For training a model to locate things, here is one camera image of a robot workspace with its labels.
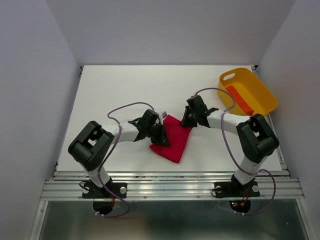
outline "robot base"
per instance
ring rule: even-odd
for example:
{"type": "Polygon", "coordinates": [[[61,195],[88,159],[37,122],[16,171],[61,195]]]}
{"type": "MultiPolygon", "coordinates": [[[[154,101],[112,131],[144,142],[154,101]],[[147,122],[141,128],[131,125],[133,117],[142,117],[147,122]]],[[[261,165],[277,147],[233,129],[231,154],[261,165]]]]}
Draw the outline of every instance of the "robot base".
{"type": "Polygon", "coordinates": [[[214,189],[211,194],[215,198],[242,198],[245,194],[249,193],[250,198],[260,197],[258,183],[250,181],[246,185],[239,186],[232,181],[220,181],[214,183],[214,189]]]}
{"type": "MultiPolygon", "coordinates": [[[[82,192],[83,199],[111,199],[112,196],[104,188],[97,187],[92,181],[88,180],[84,182],[83,185],[86,189],[90,191],[82,192]]],[[[112,182],[112,179],[106,184],[106,187],[112,191],[115,195],[122,199],[127,197],[127,186],[126,182],[112,182]]]]}

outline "white tabletop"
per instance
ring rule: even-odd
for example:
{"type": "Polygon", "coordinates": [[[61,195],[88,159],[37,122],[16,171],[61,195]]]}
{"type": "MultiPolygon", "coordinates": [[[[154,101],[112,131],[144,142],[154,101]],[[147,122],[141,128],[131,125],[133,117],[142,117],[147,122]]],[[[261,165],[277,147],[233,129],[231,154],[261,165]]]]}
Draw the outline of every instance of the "white tabletop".
{"type": "MultiPolygon", "coordinates": [[[[68,153],[68,146],[84,126],[92,120],[101,125],[113,125],[107,113],[133,102],[147,102],[156,112],[166,111],[182,119],[186,100],[197,90],[217,87],[221,74],[238,65],[107,65],[84,67],[66,136],[59,157],[57,171],[83,171],[68,153]]],[[[214,90],[200,94],[208,108],[225,106],[214,90]]],[[[124,123],[141,117],[144,105],[135,105],[115,112],[113,116],[124,123]]],[[[240,162],[243,152],[239,138],[226,133],[231,150],[240,162]]],[[[149,149],[149,139],[121,142],[105,163],[108,172],[232,172],[233,164],[220,129],[204,126],[193,128],[179,164],[156,155],[149,149]]],[[[270,171],[281,171],[275,151],[262,165],[270,171]]]]}

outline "gray wall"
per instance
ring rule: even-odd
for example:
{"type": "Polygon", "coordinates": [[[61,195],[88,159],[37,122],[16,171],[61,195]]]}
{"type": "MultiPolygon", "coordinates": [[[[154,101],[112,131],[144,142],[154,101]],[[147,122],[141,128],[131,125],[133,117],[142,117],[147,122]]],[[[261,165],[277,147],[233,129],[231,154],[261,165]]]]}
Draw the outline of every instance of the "gray wall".
{"type": "Polygon", "coordinates": [[[81,64],[258,64],[294,0],[46,0],[81,64]]]}
{"type": "Polygon", "coordinates": [[[278,99],[272,113],[290,173],[300,178],[320,232],[320,1],[298,0],[258,74],[278,99]]]}
{"type": "Polygon", "coordinates": [[[44,0],[0,2],[0,238],[28,239],[79,67],[44,0]]]}

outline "yellow plastic bin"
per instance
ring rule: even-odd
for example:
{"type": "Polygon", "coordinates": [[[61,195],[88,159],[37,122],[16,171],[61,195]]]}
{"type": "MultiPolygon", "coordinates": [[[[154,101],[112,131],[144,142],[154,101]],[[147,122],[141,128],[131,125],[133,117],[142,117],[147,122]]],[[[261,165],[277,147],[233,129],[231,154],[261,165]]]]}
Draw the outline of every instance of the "yellow plastic bin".
{"type": "MultiPolygon", "coordinates": [[[[247,68],[240,67],[222,74],[219,79],[218,88],[227,91],[226,88],[229,86],[233,86],[247,105],[253,110],[252,115],[262,114],[265,116],[278,105],[275,96],[260,79],[247,68]]],[[[227,108],[232,106],[233,101],[227,94],[221,91],[217,91],[217,93],[227,108]]],[[[247,116],[238,104],[230,110],[230,113],[247,116]]]]}

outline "robotic arm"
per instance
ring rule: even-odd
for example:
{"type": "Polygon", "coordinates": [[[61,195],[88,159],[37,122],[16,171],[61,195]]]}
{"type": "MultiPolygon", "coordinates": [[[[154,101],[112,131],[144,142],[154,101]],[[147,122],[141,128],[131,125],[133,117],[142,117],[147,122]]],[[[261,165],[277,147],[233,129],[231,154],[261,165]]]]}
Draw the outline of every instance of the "robotic arm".
{"type": "MultiPolygon", "coordinates": [[[[193,128],[199,124],[214,129],[223,127],[225,131],[238,135],[240,139],[244,153],[243,160],[239,169],[231,177],[231,182],[217,183],[221,189],[215,193],[215,196],[217,198],[241,197],[244,193],[251,192],[253,186],[257,185],[254,179],[259,168],[279,146],[279,140],[266,119],[261,114],[248,117],[223,113],[214,107],[208,109],[199,95],[187,99],[187,103],[182,126],[193,128]]],[[[250,195],[258,197],[259,190],[253,191],[250,195]]]]}
{"type": "MultiPolygon", "coordinates": [[[[146,110],[142,117],[121,125],[118,143],[150,138],[153,144],[170,146],[162,122],[166,115],[166,112],[158,114],[151,109],[146,110]]],[[[99,188],[103,187],[98,178],[99,166],[110,145],[116,142],[119,131],[118,125],[101,126],[90,121],[68,148],[68,152],[82,165],[90,180],[99,188]]],[[[111,181],[104,167],[100,169],[100,176],[105,185],[111,181]]]]}

